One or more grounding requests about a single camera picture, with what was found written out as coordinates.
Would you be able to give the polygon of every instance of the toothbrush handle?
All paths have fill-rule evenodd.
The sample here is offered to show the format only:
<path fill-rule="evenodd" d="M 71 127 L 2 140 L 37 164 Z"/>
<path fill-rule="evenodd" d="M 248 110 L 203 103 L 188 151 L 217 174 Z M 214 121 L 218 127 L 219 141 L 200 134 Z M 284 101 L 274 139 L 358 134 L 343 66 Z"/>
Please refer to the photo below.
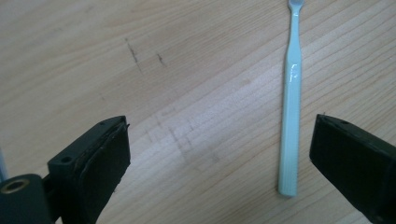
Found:
<path fill-rule="evenodd" d="M 278 190 L 285 196 L 293 197 L 297 195 L 301 98 L 301 50 L 298 14 L 294 13 L 285 72 Z"/>

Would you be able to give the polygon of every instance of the pencil mark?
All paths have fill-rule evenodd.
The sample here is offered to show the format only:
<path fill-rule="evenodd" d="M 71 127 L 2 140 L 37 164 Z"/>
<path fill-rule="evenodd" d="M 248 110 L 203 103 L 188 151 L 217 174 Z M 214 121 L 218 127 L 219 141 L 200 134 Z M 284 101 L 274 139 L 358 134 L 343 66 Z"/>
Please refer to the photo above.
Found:
<path fill-rule="evenodd" d="M 134 53 L 134 48 L 132 48 L 132 45 L 129 43 L 128 38 L 125 38 L 125 42 L 128 45 L 129 51 L 131 51 L 131 55 L 134 58 L 134 62 L 136 63 L 137 68 L 139 69 L 140 73 L 142 73 L 142 69 L 140 68 L 140 65 L 139 65 L 139 62 L 137 60 L 136 54 Z"/>
<path fill-rule="evenodd" d="M 160 61 L 160 63 L 166 67 L 166 63 L 163 62 L 163 57 L 161 57 L 161 55 L 159 53 L 157 53 L 157 57 L 158 57 L 158 61 Z"/>

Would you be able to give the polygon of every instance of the wood grain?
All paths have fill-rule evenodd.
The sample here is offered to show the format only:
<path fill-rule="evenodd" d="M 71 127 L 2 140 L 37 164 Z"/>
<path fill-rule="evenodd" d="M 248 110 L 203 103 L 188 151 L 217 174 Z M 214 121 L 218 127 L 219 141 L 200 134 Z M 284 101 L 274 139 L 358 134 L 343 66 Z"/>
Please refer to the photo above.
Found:
<path fill-rule="evenodd" d="M 367 223 L 308 158 L 316 114 L 396 145 L 396 2 L 305 1 L 298 196 L 276 192 L 287 1 L 0 1 L 10 176 L 126 115 L 98 223 Z"/>

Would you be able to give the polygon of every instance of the scratch mark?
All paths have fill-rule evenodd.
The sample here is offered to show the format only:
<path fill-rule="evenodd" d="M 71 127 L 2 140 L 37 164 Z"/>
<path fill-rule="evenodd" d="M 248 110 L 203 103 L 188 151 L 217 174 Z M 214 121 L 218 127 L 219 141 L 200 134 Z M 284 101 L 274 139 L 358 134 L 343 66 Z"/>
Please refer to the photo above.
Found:
<path fill-rule="evenodd" d="M 160 63 L 161 63 L 164 67 L 166 67 L 166 63 L 163 62 L 163 57 L 161 57 L 161 55 L 160 55 L 159 53 L 157 53 L 157 57 L 158 57 L 158 60 L 160 61 Z"/>
<path fill-rule="evenodd" d="M 147 130 L 146 130 L 146 135 L 148 136 L 148 140 L 150 141 L 150 143 L 154 143 L 154 141 L 152 141 L 152 138 L 149 135 L 149 132 Z"/>
<path fill-rule="evenodd" d="M 191 121 L 189 119 L 187 119 L 187 122 L 189 123 L 189 127 L 190 127 L 191 132 L 193 132 L 194 131 L 194 127 L 192 127 Z"/>
<path fill-rule="evenodd" d="M 165 117 L 165 116 L 167 116 L 167 115 L 172 114 L 172 113 L 175 112 L 175 111 L 176 111 L 176 109 L 175 109 L 174 107 L 172 107 L 172 109 L 168 109 L 168 110 L 163 111 L 163 112 L 161 113 L 161 116 Z"/>
<path fill-rule="evenodd" d="M 251 83 L 251 80 L 248 79 L 248 78 L 246 78 L 246 79 L 244 79 L 244 80 L 241 82 L 241 86 L 246 86 L 246 85 L 248 85 L 248 84 L 250 84 L 250 83 Z"/>
<path fill-rule="evenodd" d="M 214 163 L 217 163 L 217 162 L 220 161 L 220 158 L 219 158 L 219 156 L 218 156 L 216 153 L 213 153 L 213 155 L 212 155 L 212 161 L 213 161 Z"/>
<path fill-rule="evenodd" d="M 140 73 L 142 73 L 142 69 L 140 68 L 139 62 L 137 60 L 136 54 L 134 53 L 134 49 L 132 48 L 132 45 L 129 43 L 128 38 L 125 38 L 125 42 L 128 45 L 129 51 L 131 51 L 132 57 L 134 58 L 134 62 L 137 65 L 137 68 L 139 69 Z"/>
<path fill-rule="evenodd" d="M 160 128 L 162 128 L 163 125 L 161 124 L 161 122 L 160 122 L 160 120 L 158 119 L 157 116 L 155 116 L 155 120 L 157 121 L 157 125 L 158 125 Z"/>
<path fill-rule="evenodd" d="M 99 95 L 100 95 L 100 98 L 102 99 L 102 101 L 105 102 L 106 99 L 105 99 L 105 97 L 103 96 L 103 94 L 100 92 Z"/>
<path fill-rule="evenodd" d="M 178 142 L 178 139 L 177 139 L 177 137 L 176 137 L 176 135 L 175 135 L 175 132 L 174 132 L 171 128 L 168 128 L 168 130 L 169 130 L 169 133 L 171 133 L 172 138 L 174 139 L 175 143 L 177 143 L 178 149 L 181 150 L 183 147 L 182 147 L 182 145 Z"/>
<path fill-rule="evenodd" d="M 186 139 L 187 139 L 187 143 L 189 144 L 189 146 L 192 147 L 192 143 L 191 143 L 190 138 L 186 137 Z"/>
<path fill-rule="evenodd" d="M 85 13 L 89 13 L 91 10 L 93 10 L 94 6 L 89 6 L 87 9 L 85 9 Z"/>

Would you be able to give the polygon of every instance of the wooden table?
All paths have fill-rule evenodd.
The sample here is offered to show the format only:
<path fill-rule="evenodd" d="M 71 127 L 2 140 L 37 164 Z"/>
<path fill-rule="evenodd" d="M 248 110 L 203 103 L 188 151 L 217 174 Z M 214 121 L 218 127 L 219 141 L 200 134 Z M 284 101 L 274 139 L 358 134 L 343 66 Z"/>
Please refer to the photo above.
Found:
<path fill-rule="evenodd" d="M 287 1 L 0 3 L 10 176 L 126 115 L 132 164 L 98 223 L 366 223 L 308 158 L 316 114 L 396 145 L 396 1 L 306 1 L 298 196 L 276 191 Z"/>

